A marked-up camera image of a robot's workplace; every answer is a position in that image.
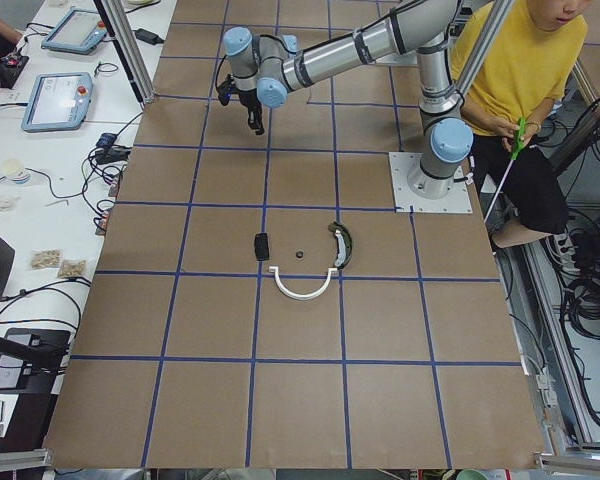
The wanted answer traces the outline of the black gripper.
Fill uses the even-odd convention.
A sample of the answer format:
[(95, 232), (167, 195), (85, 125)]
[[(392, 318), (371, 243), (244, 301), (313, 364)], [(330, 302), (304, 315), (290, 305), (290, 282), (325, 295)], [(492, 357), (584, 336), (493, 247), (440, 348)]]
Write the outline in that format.
[(247, 109), (247, 123), (256, 135), (265, 133), (262, 120), (262, 105), (257, 97), (257, 90), (239, 90), (238, 97), (240, 104)]

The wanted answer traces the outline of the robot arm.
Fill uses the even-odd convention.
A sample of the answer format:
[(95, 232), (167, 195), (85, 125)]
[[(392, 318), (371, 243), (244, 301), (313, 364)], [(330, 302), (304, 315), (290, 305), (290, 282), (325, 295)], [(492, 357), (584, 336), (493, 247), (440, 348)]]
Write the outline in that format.
[(215, 89), (221, 104), (236, 97), (247, 123), (264, 132), (263, 108), (284, 105), (288, 96), (332, 81), (333, 100), (361, 106), (388, 103), (415, 87), (420, 110), (419, 159), (406, 185), (421, 198), (438, 199), (451, 189), (469, 154), (472, 134), (459, 118), (461, 95), (451, 78), (450, 34), (459, 1), (402, 1), (370, 23), (305, 44), (290, 32), (259, 32), (245, 26), (223, 35), (223, 64), (229, 68)]

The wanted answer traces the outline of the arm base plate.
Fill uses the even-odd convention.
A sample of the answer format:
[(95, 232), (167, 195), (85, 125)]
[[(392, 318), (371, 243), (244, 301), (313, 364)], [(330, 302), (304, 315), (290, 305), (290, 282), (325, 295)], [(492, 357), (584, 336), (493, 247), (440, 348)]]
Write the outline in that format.
[(375, 63), (389, 67), (416, 67), (418, 65), (417, 52), (412, 50), (404, 54), (387, 54), (378, 58)]
[(420, 169), (421, 154), (389, 152), (394, 210), (398, 213), (472, 214), (462, 166), (451, 178), (428, 177)]

